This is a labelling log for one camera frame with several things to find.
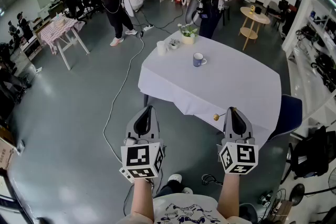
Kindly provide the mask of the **table with pink checkered cloth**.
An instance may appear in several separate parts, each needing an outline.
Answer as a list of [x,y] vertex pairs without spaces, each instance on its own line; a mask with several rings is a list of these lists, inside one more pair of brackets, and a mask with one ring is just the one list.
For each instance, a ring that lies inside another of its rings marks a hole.
[[79,32],[84,24],[85,22],[83,21],[57,15],[39,33],[42,42],[49,46],[53,55],[60,53],[69,71],[71,67],[65,56],[67,49],[79,43],[86,54],[90,54],[88,48],[79,36]]

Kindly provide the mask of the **white shelf rack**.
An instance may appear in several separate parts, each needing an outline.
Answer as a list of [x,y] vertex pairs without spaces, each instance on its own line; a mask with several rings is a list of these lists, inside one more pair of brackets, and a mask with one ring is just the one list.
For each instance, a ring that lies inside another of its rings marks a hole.
[[282,48],[292,96],[302,101],[302,125],[336,124],[336,0],[301,0]]

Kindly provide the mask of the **black office chair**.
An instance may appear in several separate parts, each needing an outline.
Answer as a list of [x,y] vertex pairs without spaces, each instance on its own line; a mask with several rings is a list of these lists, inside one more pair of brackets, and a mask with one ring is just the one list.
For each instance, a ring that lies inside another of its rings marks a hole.
[[66,14],[67,18],[76,19],[80,22],[87,23],[84,18],[87,18],[84,15],[85,7],[83,6],[81,0],[65,0],[66,6],[69,9],[69,12]]

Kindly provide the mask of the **person's right forearm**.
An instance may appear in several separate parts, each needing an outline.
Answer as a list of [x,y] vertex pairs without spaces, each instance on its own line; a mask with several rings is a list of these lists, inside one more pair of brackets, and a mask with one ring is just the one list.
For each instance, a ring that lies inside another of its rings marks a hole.
[[217,211],[225,218],[239,216],[239,179],[237,174],[224,176]]

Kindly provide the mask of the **cardboard box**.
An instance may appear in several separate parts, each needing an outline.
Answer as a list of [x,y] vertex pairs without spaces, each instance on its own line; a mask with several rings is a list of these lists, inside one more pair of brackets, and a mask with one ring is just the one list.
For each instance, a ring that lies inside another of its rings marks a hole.
[[0,137],[0,169],[8,170],[17,146],[11,136]]

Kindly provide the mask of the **white tumbler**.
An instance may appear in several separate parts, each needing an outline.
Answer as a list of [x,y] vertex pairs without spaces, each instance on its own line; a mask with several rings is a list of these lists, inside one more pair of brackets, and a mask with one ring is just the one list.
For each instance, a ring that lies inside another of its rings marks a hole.
[[157,52],[159,56],[164,56],[166,54],[167,51],[167,47],[166,47],[166,43],[165,41],[158,41],[156,43],[157,46]]

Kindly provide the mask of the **black floor fan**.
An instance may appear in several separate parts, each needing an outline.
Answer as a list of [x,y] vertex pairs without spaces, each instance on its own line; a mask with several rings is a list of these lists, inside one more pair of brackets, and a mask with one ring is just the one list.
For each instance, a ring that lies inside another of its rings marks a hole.
[[336,204],[336,183],[328,183],[327,189],[306,192],[304,184],[297,184],[291,191],[289,201],[298,206],[302,201],[307,201],[318,207]]

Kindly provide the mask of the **flowering plant in cream pot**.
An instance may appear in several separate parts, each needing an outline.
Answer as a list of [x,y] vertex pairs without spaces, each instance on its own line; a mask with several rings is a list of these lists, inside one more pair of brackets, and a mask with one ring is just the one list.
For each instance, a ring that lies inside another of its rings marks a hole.
[[192,45],[195,43],[198,29],[191,24],[178,24],[179,31],[182,35],[182,43],[186,45]]

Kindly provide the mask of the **small pale-leaf potted plant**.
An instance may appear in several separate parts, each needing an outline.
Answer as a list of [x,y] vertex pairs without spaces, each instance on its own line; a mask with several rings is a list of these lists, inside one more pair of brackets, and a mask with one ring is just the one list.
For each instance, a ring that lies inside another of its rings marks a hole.
[[171,38],[167,48],[168,48],[168,50],[175,50],[175,49],[178,49],[179,46],[180,46],[180,41],[178,39]]

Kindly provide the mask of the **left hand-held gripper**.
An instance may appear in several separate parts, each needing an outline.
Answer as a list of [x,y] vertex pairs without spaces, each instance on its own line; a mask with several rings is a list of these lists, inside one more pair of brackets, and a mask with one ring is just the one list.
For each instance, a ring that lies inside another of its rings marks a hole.
[[[140,110],[127,124],[126,136],[143,135],[160,135],[156,110],[152,105]],[[126,138],[121,147],[122,167],[119,172],[131,183],[137,178],[159,177],[164,160],[163,147],[160,138]]]

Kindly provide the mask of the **table with white cloth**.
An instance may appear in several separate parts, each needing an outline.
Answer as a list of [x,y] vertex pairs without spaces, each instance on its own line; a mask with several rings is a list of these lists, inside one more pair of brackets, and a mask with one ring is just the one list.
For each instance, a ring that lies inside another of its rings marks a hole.
[[[207,64],[193,65],[197,52]],[[241,51],[201,36],[164,56],[153,50],[142,64],[138,87],[143,94],[173,102],[183,114],[219,130],[224,121],[214,121],[214,114],[236,107],[252,124],[259,146],[266,143],[279,118],[279,74]]]

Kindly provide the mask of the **blue chair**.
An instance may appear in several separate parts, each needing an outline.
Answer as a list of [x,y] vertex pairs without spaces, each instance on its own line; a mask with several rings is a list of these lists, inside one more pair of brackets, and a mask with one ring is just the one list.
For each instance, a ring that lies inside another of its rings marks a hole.
[[283,94],[278,122],[268,141],[278,136],[290,134],[298,129],[302,124],[302,108],[301,99]]

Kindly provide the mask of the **person's dark trousers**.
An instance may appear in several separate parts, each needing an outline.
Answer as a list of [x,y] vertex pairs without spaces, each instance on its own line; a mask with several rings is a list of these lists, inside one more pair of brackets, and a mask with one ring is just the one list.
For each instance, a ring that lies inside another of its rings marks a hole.
[[157,195],[154,198],[158,198],[158,197],[170,195],[170,194],[175,194],[175,193],[181,193],[183,189],[184,189],[184,186],[179,181],[169,180],[167,184],[161,188],[161,190],[157,193]]

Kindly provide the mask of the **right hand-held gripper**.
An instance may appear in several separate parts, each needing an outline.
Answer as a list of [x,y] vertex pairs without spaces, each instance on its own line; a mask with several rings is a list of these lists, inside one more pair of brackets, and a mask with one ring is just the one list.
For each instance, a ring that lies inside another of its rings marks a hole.
[[[218,161],[226,174],[247,175],[258,165],[259,147],[252,137],[252,124],[237,108],[229,107],[223,132],[225,138],[217,144]],[[234,133],[243,138],[233,137]]]

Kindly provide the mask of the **blue mug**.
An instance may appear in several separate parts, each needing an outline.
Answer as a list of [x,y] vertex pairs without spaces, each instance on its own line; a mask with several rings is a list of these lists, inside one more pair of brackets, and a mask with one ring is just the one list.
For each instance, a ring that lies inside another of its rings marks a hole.
[[195,67],[199,67],[205,64],[207,64],[207,60],[204,58],[202,53],[197,52],[193,55],[193,65]]

